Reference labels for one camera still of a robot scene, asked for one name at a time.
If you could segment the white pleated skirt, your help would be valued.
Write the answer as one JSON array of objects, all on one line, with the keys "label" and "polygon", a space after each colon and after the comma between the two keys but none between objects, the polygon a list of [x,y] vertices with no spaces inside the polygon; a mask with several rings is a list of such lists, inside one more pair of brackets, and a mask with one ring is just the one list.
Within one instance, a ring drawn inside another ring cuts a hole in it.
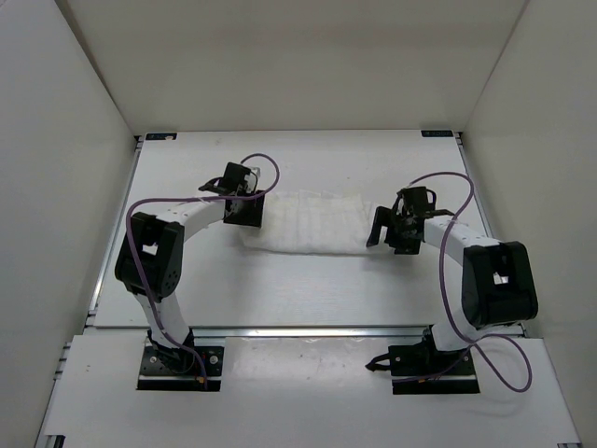
[{"label": "white pleated skirt", "polygon": [[380,255],[366,246],[377,204],[359,195],[327,191],[272,192],[265,197],[262,226],[239,230],[243,245],[283,254]]}]

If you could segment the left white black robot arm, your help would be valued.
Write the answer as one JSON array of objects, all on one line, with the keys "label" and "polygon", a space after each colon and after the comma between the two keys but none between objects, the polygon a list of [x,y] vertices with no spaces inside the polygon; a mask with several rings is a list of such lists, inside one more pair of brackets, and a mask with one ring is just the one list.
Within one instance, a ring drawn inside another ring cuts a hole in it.
[{"label": "left white black robot arm", "polygon": [[218,222],[260,228],[265,190],[192,198],[150,198],[132,205],[115,276],[141,305],[148,338],[173,371],[185,371],[197,356],[192,331],[182,317],[176,289],[185,243]]}]

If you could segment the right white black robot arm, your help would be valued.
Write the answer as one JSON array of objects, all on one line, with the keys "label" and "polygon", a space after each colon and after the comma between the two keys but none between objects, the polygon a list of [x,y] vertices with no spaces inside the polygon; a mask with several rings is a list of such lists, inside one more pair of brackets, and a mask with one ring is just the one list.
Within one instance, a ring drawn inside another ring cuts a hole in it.
[{"label": "right white black robot arm", "polygon": [[472,230],[446,210],[419,214],[379,206],[367,246],[385,242],[397,255],[414,256],[423,245],[439,250],[439,288],[445,318],[428,327],[414,345],[395,345],[368,368],[389,360],[399,366],[440,373],[466,349],[504,327],[538,313],[526,247]]}]

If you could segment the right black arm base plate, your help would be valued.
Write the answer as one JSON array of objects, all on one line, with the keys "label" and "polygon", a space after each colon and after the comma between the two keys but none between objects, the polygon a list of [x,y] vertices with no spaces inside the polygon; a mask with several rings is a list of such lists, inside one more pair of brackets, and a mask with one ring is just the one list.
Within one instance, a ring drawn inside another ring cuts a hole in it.
[{"label": "right black arm base plate", "polygon": [[420,342],[390,345],[365,368],[389,371],[395,396],[474,395],[480,392],[474,361],[467,349],[440,352]]}]

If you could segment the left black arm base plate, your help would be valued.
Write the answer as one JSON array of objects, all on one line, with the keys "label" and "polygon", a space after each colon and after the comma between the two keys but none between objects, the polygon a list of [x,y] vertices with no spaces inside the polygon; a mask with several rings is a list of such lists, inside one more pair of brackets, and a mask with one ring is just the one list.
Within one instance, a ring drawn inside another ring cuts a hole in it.
[{"label": "left black arm base plate", "polygon": [[146,340],[136,388],[140,391],[219,392],[225,347],[195,343],[195,350],[201,356],[207,379],[203,378],[201,366],[193,355],[186,352],[176,359],[162,354]]}]

